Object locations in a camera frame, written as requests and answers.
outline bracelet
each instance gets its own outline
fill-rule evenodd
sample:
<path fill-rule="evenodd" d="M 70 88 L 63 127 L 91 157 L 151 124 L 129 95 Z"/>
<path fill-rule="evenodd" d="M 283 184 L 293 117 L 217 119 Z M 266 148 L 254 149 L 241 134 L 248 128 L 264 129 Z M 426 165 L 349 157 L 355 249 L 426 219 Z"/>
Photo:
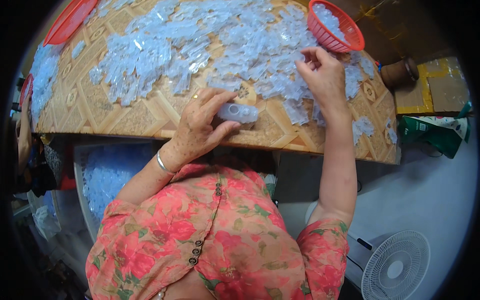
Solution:
<path fill-rule="evenodd" d="M 160 168 L 165 172 L 167 173 L 168 175 L 175 175 L 176 173 L 173 173 L 173 172 L 170 172 L 167 170 L 167 168 L 163 165 L 163 162 L 162 160 L 160 159 L 160 149 L 156 152 L 156 160 L 158 162 L 158 165 L 160 166 Z"/>

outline person's arm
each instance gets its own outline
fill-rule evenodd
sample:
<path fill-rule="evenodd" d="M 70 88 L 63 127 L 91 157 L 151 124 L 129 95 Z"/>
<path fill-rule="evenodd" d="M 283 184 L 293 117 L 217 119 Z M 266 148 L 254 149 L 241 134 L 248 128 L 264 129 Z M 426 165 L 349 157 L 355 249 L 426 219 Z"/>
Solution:
<path fill-rule="evenodd" d="M 215 130 L 211 125 L 220 107 L 235 98 L 237 93 L 207 88 L 199 90 L 197 95 L 184 108 L 173 138 L 159 150 L 165 168 L 173 173 L 218 146 L 227 134 L 240 127 L 234 121 L 225 121 Z M 155 155 L 125 184 L 116 199 L 139 205 L 163 189 L 172 177 L 162 170 Z"/>
<path fill-rule="evenodd" d="M 350 226 L 357 200 L 357 171 L 352 119 L 345 96 L 345 70 L 321 47 L 302 50 L 296 61 L 325 119 L 325 150 L 318 205 L 308 224 L 337 218 Z"/>
<path fill-rule="evenodd" d="M 28 111 L 30 109 L 30 97 L 27 97 L 22 103 L 22 112 L 20 116 L 20 133 L 18 135 L 18 174 L 23 174 L 32 151 L 32 130 L 30 129 L 30 120 Z"/>

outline floral blouse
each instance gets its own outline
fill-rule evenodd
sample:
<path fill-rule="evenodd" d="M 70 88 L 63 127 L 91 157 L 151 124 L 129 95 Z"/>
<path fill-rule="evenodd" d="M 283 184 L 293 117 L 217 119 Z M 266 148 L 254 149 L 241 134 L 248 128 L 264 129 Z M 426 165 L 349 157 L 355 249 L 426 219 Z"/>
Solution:
<path fill-rule="evenodd" d="M 347 226 L 317 221 L 295 242 L 260 176 L 224 165 L 186 165 L 139 206 L 108 205 L 86 263 L 94 299 L 150 299 L 192 268 L 217 299 L 338 298 Z"/>

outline red basket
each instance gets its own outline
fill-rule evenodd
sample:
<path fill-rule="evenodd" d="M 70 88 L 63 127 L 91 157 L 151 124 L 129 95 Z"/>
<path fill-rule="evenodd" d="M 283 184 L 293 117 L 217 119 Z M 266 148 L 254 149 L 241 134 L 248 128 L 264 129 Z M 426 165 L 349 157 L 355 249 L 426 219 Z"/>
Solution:
<path fill-rule="evenodd" d="M 98 0 L 72 0 L 47 33 L 43 46 L 65 42 L 85 20 Z"/>
<path fill-rule="evenodd" d="M 322 24 L 322 22 L 320 22 L 318 17 L 313 12 L 312 7 L 314 4 L 325 5 L 325 7 L 332 12 L 332 15 L 338 18 L 338 21 L 340 22 L 340 30 L 345 34 L 345 40 L 347 40 L 350 45 L 338 39 Z M 350 18 L 343 10 L 324 0 L 311 0 L 308 4 L 308 7 L 308 29 L 310 29 L 310 31 L 313 33 L 313 36 L 317 38 L 317 41 L 322 46 L 325 46 L 328 50 L 334 52 L 363 50 L 365 47 L 363 35 L 352 18 Z"/>
<path fill-rule="evenodd" d="M 31 96 L 33 93 L 33 75 L 29 74 L 27 78 L 25 78 L 24 85 L 22 85 L 22 91 L 20 93 L 20 106 L 24 103 L 24 100 L 27 97 Z"/>

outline table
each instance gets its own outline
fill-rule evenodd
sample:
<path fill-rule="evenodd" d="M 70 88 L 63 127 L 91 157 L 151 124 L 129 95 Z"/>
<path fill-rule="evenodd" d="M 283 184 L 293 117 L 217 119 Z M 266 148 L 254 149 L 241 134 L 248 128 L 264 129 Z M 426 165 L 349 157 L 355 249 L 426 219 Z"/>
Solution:
<path fill-rule="evenodd" d="M 53 85 L 53 96 L 41 112 L 35 132 L 43 133 L 88 133 L 112 136 L 135 136 L 148 138 L 171 138 L 177 129 L 180 115 L 198 88 L 206 87 L 206 74 L 212 69 L 213 60 L 207 68 L 192 76 L 190 90 L 183 95 L 170 93 L 167 78 L 157 80 L 146 98 L 138 97 L 128 107 L 108 102 L 108 84 L 99 85 L 90 82 L 88 71 L 103 59 L 107 52 L 106 38 L 114 32 L 122 34 L 125 27 L 137 15 L 146 14 L 157 0 L 137 0 L 124 5 L 116 11 L 111 7 L 108 14 L 98 17 L 98 12 L 84 25 L 82 24 L 66 42 L 59 60 L 59 75 Z M 287 4 L 295 4 L 307 13 L 305 0 L 272 0 L 274 14 Z M 212 58 L 223 53 L 218 38 L 211 36 L 212 44 L 207 50 Z M 76 59 L 72 58 L 72 49 L 81 40 L 85 48 Z M 348 60 L 349 54 L 339 56 Z M 374 134 L 365 134 L 355 147 L 356 158 L 379 161 L 388 164 L 399 162 L 397 145 L 392 144 L 385 125 L 387 119 L 396 128 L 395 105 L 392 94 L 382 82 L 377 71 L 373 79 L 363 73 L 360 91 L 354 99 L 348 101 L 352 120 L 367 116 L 374 124 Z M 282 106 L 283 98 L 276 96 L 263 99 L 257 96 L 253 82 L 243 82 L 236 102 L 255 105 L 259 118 L 251 128 L 240 129 L 240 133 L 222 142 L 223 145 L 249 148 L 282 149 L 323 154 L 325 129 L 317 127 L 311 120 L 302 126 L 292 125 Z M 312 100 L 305 99 L 304 106 L 312 116 Z"/>

